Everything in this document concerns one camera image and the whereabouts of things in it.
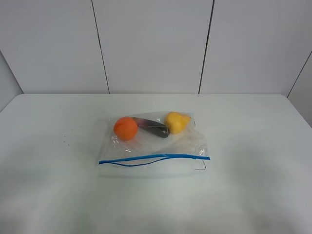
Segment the dark purple eggplant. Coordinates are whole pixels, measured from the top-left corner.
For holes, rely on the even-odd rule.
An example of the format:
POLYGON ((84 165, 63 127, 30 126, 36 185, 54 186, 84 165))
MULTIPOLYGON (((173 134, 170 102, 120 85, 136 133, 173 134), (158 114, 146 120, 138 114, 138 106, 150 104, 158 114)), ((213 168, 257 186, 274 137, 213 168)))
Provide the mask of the dark purple eggplant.
POLYGON ((168 126, 165 124, 139 117, 132 117, 138 127, 152 135, 160 138, 167 138, 170 135, 168 126))

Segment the yellow pear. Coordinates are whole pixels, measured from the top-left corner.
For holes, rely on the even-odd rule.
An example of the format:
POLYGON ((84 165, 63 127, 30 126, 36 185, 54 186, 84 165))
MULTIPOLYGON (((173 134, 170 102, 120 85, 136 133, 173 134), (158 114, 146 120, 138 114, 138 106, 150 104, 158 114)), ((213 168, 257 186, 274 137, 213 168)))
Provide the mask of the yellow pear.
POLYGON ((191 117, 178 112, 169 112, 164 120, 164 124, 169 128, 171 134, 181 133, 191 121, 191 117))

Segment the clear blue-zip plastic bag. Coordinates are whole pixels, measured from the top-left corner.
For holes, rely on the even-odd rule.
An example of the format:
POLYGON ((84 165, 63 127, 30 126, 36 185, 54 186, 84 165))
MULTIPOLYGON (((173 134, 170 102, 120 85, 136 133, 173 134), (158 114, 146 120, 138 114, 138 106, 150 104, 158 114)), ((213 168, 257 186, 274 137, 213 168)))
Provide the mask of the clear blue-zip plastic bag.
MULTIPOLYGON (((164 124, 171 111, 134 114, 164 124)), ((102 148, 97 158, 98 174, 102 177, 156 177, 175 176, 206 170, 210 161, 207 140, 196 128, 192 113, 191 121, 179 134, 160 138, 140 128, 135 137, 122 141, 113 131, 117 120, 106 122, 102 148)))

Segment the orange fruit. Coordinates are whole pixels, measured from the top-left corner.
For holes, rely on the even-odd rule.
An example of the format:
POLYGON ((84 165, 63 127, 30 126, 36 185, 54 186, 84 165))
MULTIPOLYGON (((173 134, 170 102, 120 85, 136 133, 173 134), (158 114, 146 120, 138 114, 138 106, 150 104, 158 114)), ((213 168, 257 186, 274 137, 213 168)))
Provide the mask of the orange fruit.
POLYGON ((122 141, 129 141, 137 134, 138 125, 131 117, 122 117, 116 121, 113 131, 122 141))

